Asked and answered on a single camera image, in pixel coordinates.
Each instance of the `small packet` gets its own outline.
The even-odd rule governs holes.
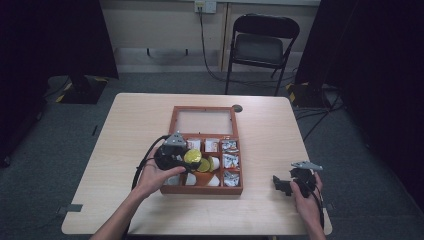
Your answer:
[[[207,138],[205,140],[205,152],[218,152],[219,139]]]
[[[238,165],[238,156],[231,154],[222,154],[222,159],[224,163],[224,168],[237,168]]]
[[[224,172],[224,184],[228,187],[238,186],[240,176],[237,173]]]
[[[223,152],[238,152],[236,140],[222,140]]]
[[[200,151],[200,139],[187,139],[187,148],[188,149],[197,149]]]

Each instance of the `cable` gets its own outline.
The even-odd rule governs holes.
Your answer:
[[[59,90],[61,90],[65,85],[66,85],[66,83],[68,83],[68,81],[69,81],[69,76],[66,78],[66,81],[62,84],[62,86],[60,86],[58,89],[56,89],[56,90],[54,90],[53,92],[51,92],[51,93],[47,93],[46,95],[44,95],[43,97],[44,98],[47,98],[47,97],[50,97],[51,95],[53,95],[53,94],[55,94],[55,93],[57,93]]]
[[[209,68],[209,65],[208,65],[208,63],[207,63],[207,61],[206,61],[206,50],[205,50],[205,38],[204,38],[204,34],[203,34],[203,14],[202,14],[202,7],[198,7],[197,8],[197,10],[198,10],[198,14],[199,14],[199,19],[200,19],[200,28],[201,28],[201,40],[202,40],[202,52],[203,52],[203,60],[204,60],[204,62],[205,62],[205,67],[206,67],[206,70],[207,70],[207,72],[209,73],[209,75],[213,78],[213,79],[215,79],[215,80],[218,80],[218,81],[220,81],[220,82],[226,82],[227,81],[227,79],[223,79],[223,78],[220,78],[220,77],[218,77],[218,76],[216,76],[211,70],[210,70],[210,68]],[[287,77],[287,78],[283,78],[281,81],[286,81],[286,80],[289,80],[289,79],[292,79],[292,78],[294,78],[294,74],[293,74],[293,72],[295,71],[295,70],[297,70],[297,68],[294,68],[293,70],[292,70],[292,76],[290,76],[290,77]],[[270,80],[270,81],[249,81],[249,82],[246,82],[246,81],[238,81],[238,80],[231,80],[231,82],[234,82],[234,83],[239,83],[239,84],[243,84],[243,85],[246,85],[246,86],[253,86],[253,87],[263,87],[263,88],[275,88],[275,86],[270,86],[270,85],[266,85],[266,84],[263,84],[263,83],[266,83],[266,82],[273,82],[273,83],[277,83],[278,81],[276,81],[276,80]]]
[[[317,122],[317,123],[315,123],[315,125],[311,128],[311,130],[309,130],[309,132],[305,135],[305,137],[303,138],[303,142],[305,142],[305,141],[306,141],[306,139],[309,137],[309,135],[310,135],[310,134],[314,131],[314,129],[318,126],[318,124],[319,124],[319,123],[320,123],[320,122],[321,122],[321,121],[322,121],[325,117],[327,117],[327,116],[330,114],[330,112],[332,112],[332,111],[336,111],[336,110],[339,110],[339,109],[343,106],[343,104],[342,104],[341,106],[337,107],[336,109],[334,108],[334,106],[336,105],[337,100],[339,100],[339,98],[340,98],[340,92],[337,94],[337,97],[336,97],[336,99],[334,100],[333,104],[331,105],[330,110],[327,110],[327,111],[325,111],[325,112],[321,112],[321,113],[314,113],[314,114],[307,115],[307,116],[309,117],[309,116],[314,116],[314,115],[324,114],[324,116],[322,116],[322,117],[318,120],[318,122]],[[304,117],[307,117],[307,116],[298,117],[296,120],[299,120],[299,119],[304,118]]]

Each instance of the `wooden table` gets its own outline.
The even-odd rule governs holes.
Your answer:
[[[293,198],[276,191],[272,175],[289,180],[290,163],[308,160],[286,98],[122,93],[116,96],[72,204],[65,234],[92,234],[128,195],[140,160],[168,133],[174,106],[239,104],[236,114],[243,152],[241,196],[152,194],[135,214],[130,234],[297,235],[306,234]],[[325,213],[325,233],[332,226]]]

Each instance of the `chair leg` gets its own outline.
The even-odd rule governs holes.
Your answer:
[[[274,74],[277,72],[277,68],[276,69],[274,69],[274,72],[271,74],[271,78],[273,78],[274,77]]]
[[[230,74],[232,71],[233,62],[230,60],[228,62],[228,71],[227,71],[227,82],[225,83],[225,95],[228,94],[228,84],[230,83]]]
[[[278,78],[277,88],[275,89],[274,96],[278,95],[278,90],[280,90],[281,80],[283,80],[284,68],[281,69],[280,77]]]

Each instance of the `black curtain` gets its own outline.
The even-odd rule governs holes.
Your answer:
[[[318,13],[296,81],[341,89],[366,144],[424,210],[423,1],[322,0]]]
[[[41,106],[48,79],[70,74],[118,78],[99,1],[0,1],[0,158]]]

